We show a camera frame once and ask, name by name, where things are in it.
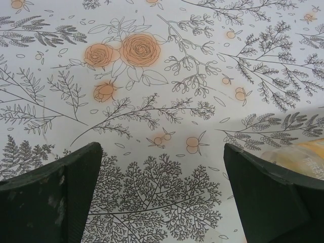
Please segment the yellow label drink bottle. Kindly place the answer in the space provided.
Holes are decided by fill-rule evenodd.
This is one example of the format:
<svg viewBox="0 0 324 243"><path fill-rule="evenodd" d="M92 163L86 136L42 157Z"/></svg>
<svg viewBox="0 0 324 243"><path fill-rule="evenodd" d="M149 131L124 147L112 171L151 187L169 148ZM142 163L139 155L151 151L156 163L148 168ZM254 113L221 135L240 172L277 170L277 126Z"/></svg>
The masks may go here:
<svg viewBox="0 0 324 243"><path fill-rule="evenodd" d="M261 158L296 173L324 181L324 138L266 151Z"/></svg>

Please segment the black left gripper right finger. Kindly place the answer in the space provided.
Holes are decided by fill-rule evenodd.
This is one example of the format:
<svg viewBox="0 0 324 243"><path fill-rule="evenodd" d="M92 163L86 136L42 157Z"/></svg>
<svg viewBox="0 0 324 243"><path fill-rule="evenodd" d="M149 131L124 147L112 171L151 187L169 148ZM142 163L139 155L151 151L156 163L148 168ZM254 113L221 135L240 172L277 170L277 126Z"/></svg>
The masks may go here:
<svg viewBox="0 0 324 243"><path fill-rule="evenodd" d="M324 180L229 143L224 163L247 243L324 243Z"/></svg>

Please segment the floral print tablecloth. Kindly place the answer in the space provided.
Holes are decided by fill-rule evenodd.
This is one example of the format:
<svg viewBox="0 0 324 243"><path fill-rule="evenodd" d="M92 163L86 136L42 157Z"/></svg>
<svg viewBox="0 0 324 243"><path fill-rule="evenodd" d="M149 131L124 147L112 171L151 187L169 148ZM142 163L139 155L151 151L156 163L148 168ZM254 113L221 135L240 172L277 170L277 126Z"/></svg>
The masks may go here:
<svg viewBox="0 0 324 243"><path fill-rule="evenodd" d="M0 0L0 182L96 141L82 243L247 243L223 161L324 137L324 0Z"/></svg>

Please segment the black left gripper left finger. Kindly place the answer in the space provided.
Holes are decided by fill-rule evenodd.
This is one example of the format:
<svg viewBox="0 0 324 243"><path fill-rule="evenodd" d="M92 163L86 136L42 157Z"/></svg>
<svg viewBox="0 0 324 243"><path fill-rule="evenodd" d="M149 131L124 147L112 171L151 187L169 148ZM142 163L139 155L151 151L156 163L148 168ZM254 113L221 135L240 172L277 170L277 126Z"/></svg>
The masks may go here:
<svg viewBox="0 0 324 243"><path fill-rule="evenodd" d="M102 155L92 142L0 182L0 243L81 243Z"/></svg>

